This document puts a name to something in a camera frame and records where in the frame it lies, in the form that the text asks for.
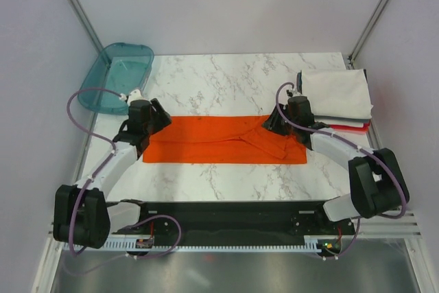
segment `white marble table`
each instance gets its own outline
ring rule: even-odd
[[[301,69],[345,69],[340,53],[157,56],[144,91],[172,115],[265,115],[284,82]],[[124,116],[99,114],[94,131],[113,138]],[[344,134],[360,145],[366,135]],[[84,173],[108,144],[92,138]],[[137,161],[108,201],[323,200],[349,192],[348,174],[327,157],[307,151],[306,165],[146,164]]]

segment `folded orange cloth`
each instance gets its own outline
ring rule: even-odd
[[[305,164],[306,148],[261,125],[268,116],[172,117],[151,136],[145,163]]]

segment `plastic bin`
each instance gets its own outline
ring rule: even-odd
[[[81,89],[100,87],[126,95],[135,88],[143,90],[151,74],[153,59],[154,52],[148,46],[111,44],[101,51]],[[80,94],[78,99],[81,105],[96,113],[128,113],[128,105],[110,93],[88,91]]]

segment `white wall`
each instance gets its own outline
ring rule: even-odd
[[[0,292],[24,293],[55,191],[71,182],[84,139],[65,104],[96,52],[67,0],[0,0],[0,8]]]
[[[80,0],[104,45],[156,54],[352,52],[379,0]]]
[[[391,0],[356,67],[368,70],[373,116],[411,193],[439,270],[439,0]]]

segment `marble surface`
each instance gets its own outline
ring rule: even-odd
[[[340,53],[157,56],[144,96],[172,115],[265,115],[277,88],[305,68],[345,69]],[[94,131],[116,135],[124,116],[99,114]],[[360,145],[365,135],[343,134]],[[92,138],[84,173],[108,144]],[[349,192],[347,171],[307,151],[306,165],[145,164],[137,161],[108,200],[321,200]]]

